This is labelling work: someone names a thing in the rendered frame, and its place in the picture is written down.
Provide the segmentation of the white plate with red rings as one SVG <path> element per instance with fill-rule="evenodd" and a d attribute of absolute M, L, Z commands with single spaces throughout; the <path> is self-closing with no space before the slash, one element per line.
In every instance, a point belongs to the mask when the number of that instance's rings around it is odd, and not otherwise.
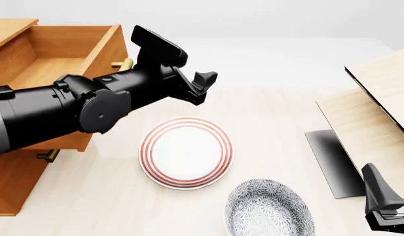
<path fill-rule="evenodd" d="M 175 190 L 194 190 L 222 178 L 234 161 L 230 136 L 217 123 L 174 117 L 155 125 L 138 149 L 142 171 Z"/>

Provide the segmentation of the grey patterned bowl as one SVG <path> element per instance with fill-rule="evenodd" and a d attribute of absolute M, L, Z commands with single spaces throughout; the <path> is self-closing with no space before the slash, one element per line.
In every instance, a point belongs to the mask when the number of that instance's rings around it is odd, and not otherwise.
<path fill-rule="evenodd" d="M 307 204 L 275 180 L 252 179 L 227 197 L 224 223 L 228 236 L 316 236 Z"/>

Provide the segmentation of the pale wood shelf black panel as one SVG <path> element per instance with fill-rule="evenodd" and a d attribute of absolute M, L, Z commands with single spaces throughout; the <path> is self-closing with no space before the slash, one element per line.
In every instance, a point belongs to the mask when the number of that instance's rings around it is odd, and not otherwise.
<path fill-rule="evenodd" d="M 316 100 L 361 174 L 374 164 L 404 198 L 404 49 L 344 67 L 358 88 Z"/>

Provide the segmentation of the closed wooden cabinet drawer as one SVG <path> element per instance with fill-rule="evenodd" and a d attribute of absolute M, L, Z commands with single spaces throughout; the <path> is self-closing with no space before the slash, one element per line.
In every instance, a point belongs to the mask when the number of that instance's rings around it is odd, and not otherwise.
<path fill-rule="evenodd" d="M 21 149 L 0 155 L 0 216 L 17 215 L 48 163 L 47 150 Z"/>

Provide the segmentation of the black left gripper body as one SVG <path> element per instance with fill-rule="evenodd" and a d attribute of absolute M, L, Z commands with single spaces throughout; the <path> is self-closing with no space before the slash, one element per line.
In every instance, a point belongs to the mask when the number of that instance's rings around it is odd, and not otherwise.
<path fill-rule="evenodd" d="M 195 106 L 203 104 L 207 92 L 198 92 L 193 86 L 192 81 L 190 82 L 179 68 L 173 67 L 173 71 L 175 73 L 173 97 Z"/>

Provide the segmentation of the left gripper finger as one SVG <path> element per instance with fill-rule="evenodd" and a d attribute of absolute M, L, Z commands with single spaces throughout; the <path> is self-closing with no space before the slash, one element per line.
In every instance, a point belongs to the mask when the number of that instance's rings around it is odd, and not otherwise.
<path fill-rule="evenodd" d="M 217 76 L 217 72 L 195 72 L 192 84 L 198 92 L 207 92 L 216 82 Z"/>

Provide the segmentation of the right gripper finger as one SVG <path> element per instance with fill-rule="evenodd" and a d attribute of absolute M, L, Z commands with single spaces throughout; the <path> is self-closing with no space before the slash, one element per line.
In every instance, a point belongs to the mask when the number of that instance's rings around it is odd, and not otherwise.
<path fill-rule="evenodd" d="M 374 164 L 367 163 L 361 172 L 365 184 L 366 214 L 381 210 L 398 210 L 404 206 L 404 199 L 387 184 Z"/>

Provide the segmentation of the wooden cabinet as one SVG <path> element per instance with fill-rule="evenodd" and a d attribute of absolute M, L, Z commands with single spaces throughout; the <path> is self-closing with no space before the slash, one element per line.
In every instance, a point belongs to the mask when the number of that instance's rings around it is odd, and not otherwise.
<path fill-rule="evenodd" d="M 0 19 L 0 86 L 18 89 L 14 80 L 37 60 L 28 39 L 28 29 L 37 25 L 38 19 Z M 24 149 L 49 151 L 54 142 L 47 141 Z"/>

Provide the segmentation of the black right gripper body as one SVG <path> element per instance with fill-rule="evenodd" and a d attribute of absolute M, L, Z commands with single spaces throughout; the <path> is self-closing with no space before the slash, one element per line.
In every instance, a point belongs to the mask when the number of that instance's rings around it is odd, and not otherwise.
<path fill-rule="evenodd" d="M 401 206 L 377 210 L 365 208 L 365 218 L 372 231 L 388 231 L 390 233 L 404 233 L 404 214 L 398 213 Z"/>

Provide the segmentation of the open wooden cabinet drawer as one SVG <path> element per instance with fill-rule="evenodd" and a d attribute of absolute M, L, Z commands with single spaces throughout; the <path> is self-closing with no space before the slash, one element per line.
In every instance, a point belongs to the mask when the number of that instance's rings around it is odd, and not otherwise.
<path fill-rule="evenodd" d="M 13 90 L 49 86 L 65 74 L 93 79 L 114 72 L 111 63 L 128 56 L 120 25 L 32 26 L 27 35 L 37 60 L 17 76 L 21 87 Z M 48 141 L 54 142 L 51 149 L 82 149 L 91 135 L 74 132 Z"/>

